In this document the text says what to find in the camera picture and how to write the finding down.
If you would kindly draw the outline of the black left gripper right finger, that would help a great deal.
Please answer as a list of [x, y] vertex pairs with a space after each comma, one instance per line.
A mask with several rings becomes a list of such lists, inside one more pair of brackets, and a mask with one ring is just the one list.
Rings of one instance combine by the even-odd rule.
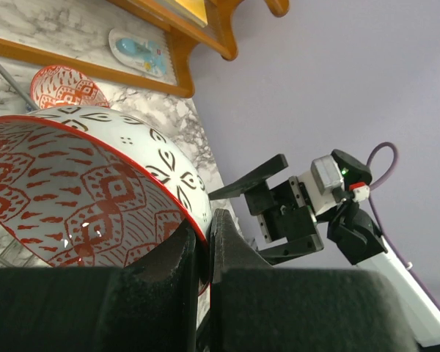
[[212, 351], [416, 351], [395, 289], [372, 271], [273, 268], [218, 209]]

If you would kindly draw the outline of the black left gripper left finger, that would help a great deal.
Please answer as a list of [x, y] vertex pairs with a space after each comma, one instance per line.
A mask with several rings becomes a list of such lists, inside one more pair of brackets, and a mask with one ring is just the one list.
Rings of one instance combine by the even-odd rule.
[[183, 222], [127, 268], [0, 268], [0, 351], [193, 351], [196, 259]]

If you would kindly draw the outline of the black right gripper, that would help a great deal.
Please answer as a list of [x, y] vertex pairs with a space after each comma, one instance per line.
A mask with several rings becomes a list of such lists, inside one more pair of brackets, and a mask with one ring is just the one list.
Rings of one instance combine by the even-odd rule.
[[258, 254], [270, 265], [323, 250], [312, 209], [296, 176], [269, 188], [266, 180], [288, 167], [284, 154], [277, 154], [235, 182], [212, 191], [209, 200], [231, 199], [245, 194], [249, 212], [260, 224], [267, 243], [288, 242], [263, 249]]

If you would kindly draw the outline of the red patterned bowl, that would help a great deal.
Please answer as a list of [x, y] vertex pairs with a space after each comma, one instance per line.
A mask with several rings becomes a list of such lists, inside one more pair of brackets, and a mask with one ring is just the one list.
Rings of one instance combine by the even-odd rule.
[[187, 221], [206, 245], [212, 210], [197, 168], [149, 123], [107, 108], [59, 106], [22, 117], [43, 129], [26, 183], [29, 249], [53, 267], [126, 267]]
[[29, 94], [41, 109], [69, 105], [110, 107], [106, 96], [90, 77], [64, 65], [40, 69], [32, 79]]

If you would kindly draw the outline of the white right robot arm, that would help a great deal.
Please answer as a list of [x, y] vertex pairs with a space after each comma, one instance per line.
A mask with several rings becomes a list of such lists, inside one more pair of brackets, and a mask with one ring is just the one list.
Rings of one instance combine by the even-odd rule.
[[318, 224], [354, 267], [384, 275], [396, 289], [421, 351], [440, 351], [440, 304], [427, 292], [412, 265], [400, 258], [375, 219], [360, 208], [370, 198], [370, 168], [341, 150], [314, 159], [309, 169], [270, 188], [268, 178], [287, 168], [278, 154], [234, 183], [209, 194], [211, 200], [244, 196], [266, 242], [284, 244], [259, 255], [277, 265], [323, 250]]

